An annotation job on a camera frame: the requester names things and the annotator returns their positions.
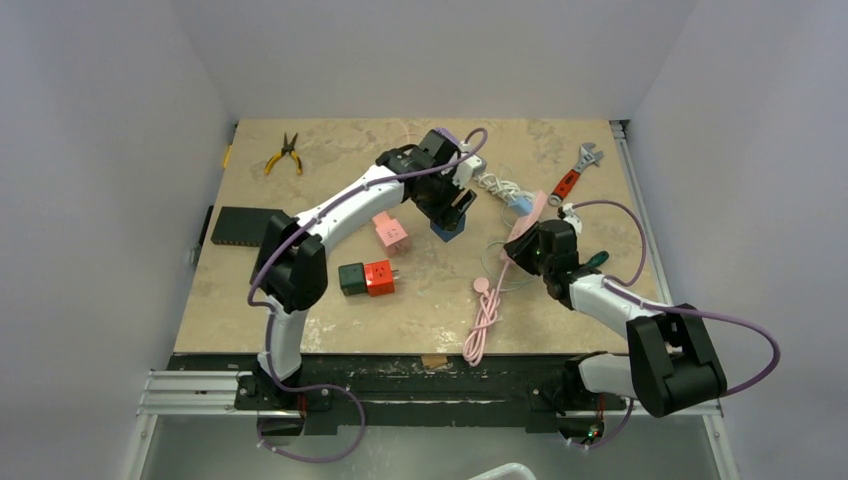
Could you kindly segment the blue cube adapter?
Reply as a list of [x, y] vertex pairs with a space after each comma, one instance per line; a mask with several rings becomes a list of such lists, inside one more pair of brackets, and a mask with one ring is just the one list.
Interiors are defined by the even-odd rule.
[[435, 233], [443, 242], [448, 243], [460, 234], [462, 234], [465, 230], [466, 226], [466, 216], [463, 215], [459, 218], [456, 227], [453, 230], [446, 230], [439, 225], [437, 225], [434, 221], [430, 222], [430, 229], [433, 233]]

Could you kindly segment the pink power strip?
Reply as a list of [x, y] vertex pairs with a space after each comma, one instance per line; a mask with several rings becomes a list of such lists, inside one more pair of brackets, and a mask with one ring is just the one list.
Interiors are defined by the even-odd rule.
[[506, 243], [519, 238], [540, 218], [544, 207], [547, 205], [547, 199], [548, 196], [541, 190], [534, 193], [534, 197], [531, 202], [531, 209], [526, 215], [520, 216], [516, 220], [510, 234], [505, 240]]

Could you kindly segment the green handled screwdriver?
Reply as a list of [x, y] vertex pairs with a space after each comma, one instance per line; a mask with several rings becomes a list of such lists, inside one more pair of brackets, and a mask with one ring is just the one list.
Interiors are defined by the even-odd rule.
[[592, 255], [585, 263], [585, 266], [590, 269], [599, 270], [609, 260], [609, 257], [610, 254], [608, 251], [601, 250]]

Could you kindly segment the pink plug adapter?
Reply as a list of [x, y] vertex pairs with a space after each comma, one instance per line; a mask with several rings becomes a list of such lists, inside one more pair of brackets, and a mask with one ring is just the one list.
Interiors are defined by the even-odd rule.
[[375, 232], [387, 257], [402, 253], [410, 243], [409, 236], [401, 223], [383, 211], [372, 218]]

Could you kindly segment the red handled adjustable wrench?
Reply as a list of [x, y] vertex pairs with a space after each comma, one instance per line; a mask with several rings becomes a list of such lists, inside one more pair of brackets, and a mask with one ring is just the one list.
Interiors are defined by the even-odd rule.
[[548, 196], [548, 204], [558, 207], [568, 197], [577, 181], [587, 167], [597, 166], [604, 157], [604, 152], [596, 149], [596, 144], [587, 142], [579, 148], [578, 160], [575, 165], [560, 179]]

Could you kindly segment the red cube adapter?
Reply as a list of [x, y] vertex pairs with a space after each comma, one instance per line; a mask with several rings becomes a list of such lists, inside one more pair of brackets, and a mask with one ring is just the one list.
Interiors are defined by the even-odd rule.
[[395, 292], [395, 272], [388, 259], [365, 264], [364, 275], [369, 296], [377, 297]]

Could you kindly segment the yellow black needle-nose pliers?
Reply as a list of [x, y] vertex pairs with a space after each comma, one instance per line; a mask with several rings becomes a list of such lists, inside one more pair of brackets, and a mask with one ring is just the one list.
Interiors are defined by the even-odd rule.
[[303, 174], [302, 160], [296, 149], [298, 137], [298, 133], [295, 133], [292, 137], [289, 137], [287, 133], [284, 134], [282, 147], [267, 160], [264, 166], [263, 173], [265, 176], [270, 175], [275, 165], [285, 157], [292, 159], [295, 164], [295, 173], [298, 176]]

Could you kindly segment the black box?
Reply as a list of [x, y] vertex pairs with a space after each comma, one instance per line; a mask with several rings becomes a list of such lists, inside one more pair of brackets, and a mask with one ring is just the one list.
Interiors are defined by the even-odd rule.
[[270, 218], [281, 210], [223, 206], [211, 234], [215, 245], [260, 247]]

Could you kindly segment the green cube adapter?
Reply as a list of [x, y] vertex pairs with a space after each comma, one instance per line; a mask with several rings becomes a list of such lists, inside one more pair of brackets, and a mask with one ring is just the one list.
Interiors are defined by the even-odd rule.
[[345, 264], [338, 267], [341, 292], [345, 296], [355, 296], [367, 292], [365, 267], [363, 263]]

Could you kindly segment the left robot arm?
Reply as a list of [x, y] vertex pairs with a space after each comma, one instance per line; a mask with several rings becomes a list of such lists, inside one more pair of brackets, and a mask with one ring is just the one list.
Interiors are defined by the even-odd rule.
[[455, 142], [440, 130], [417, 145], [383, 152], [364, 174], [323, 203], [293, 217], [273, 216], [267, 224], [247, 296], [268, 312], [258, 362], [267, 374], [259, 395], [272, 408], [297, 399], [294, 377], [301, 367], [301, 340], [307, 314], [328, 286], [327, 257], [335, 247], [384, 211], [412, 201], [433, 231], [450, 236], [464, 227], [476, 195], [466, 184], [485, 163], [478, 156], [488, 133], [478, 127]]

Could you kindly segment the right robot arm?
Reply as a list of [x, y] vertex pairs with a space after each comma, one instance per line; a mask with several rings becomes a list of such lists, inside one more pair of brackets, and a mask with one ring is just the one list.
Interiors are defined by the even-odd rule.
[[509, 260], [542, 278], [548, 295], [627, 342], [625, 355], [593, 352], [566, 364], [564, 399], [584, 407], [599, 394], [640, 402], [656, 418], [723, 396], [727, 378], [703, 319], [686, 306], [649, 306], [579, 260], [577, 233], [562, 220], [536, 222], [508, 242]]

